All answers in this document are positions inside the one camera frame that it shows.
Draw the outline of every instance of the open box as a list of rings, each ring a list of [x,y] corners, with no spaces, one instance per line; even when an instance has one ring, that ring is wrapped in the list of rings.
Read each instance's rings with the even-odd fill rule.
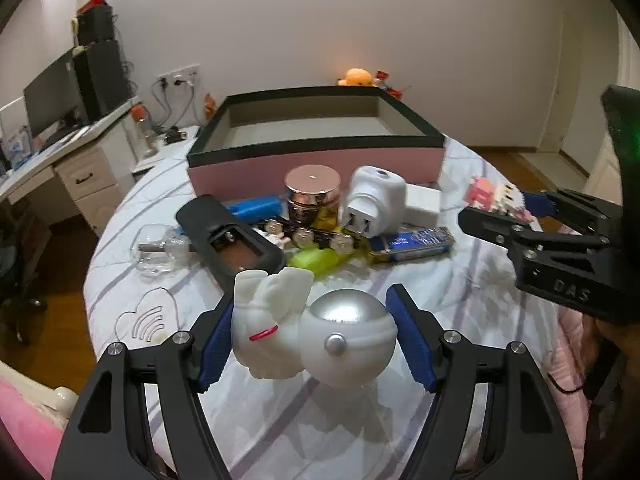
[[[359,166],[426,184],[443,156],[444,136],[379,88],[286,88],[226,98],[187,171],[197,196],[237,200],[284,192],[284,176],[301,164],[330,166],[345,184]]]

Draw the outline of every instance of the red stripe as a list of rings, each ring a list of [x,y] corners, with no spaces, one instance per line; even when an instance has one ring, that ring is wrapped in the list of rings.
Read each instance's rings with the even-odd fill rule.
[[[257,334],[249,336],[249,341],[260,341],[260,339],[263,339],[268,335],[275,333],[277,329],[278,329],[278,326],[273,325],[271,328],[268,328],[267,330],[263,330],[262,332],[258,332]]]

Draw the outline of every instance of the black speaker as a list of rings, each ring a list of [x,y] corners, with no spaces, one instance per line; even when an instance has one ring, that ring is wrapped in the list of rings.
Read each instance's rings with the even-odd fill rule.
[[[90,45],[96,41],[114,39],[111,6],[96,5],[78,16],[78,43]]]
[[[73,69],[85,121],[97,121],[130,97],[115,40],[99,41],[85,47],[73,56]]]

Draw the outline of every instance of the computer monitor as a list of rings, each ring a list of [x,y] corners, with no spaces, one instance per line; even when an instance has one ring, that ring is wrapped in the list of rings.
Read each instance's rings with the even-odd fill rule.
[[[59,121],[66,128],[80,122],[82,100],[74,82],[71,50],[29,83],[24,89],[24,105],[33,137]]]

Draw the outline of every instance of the rose gold lid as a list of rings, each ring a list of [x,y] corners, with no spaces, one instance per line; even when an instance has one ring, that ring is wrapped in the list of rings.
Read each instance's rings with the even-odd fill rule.
[[[298,204],[324,205],[340,197],[340,174],[328,166],[307,164],[284,177],[289,199]]]

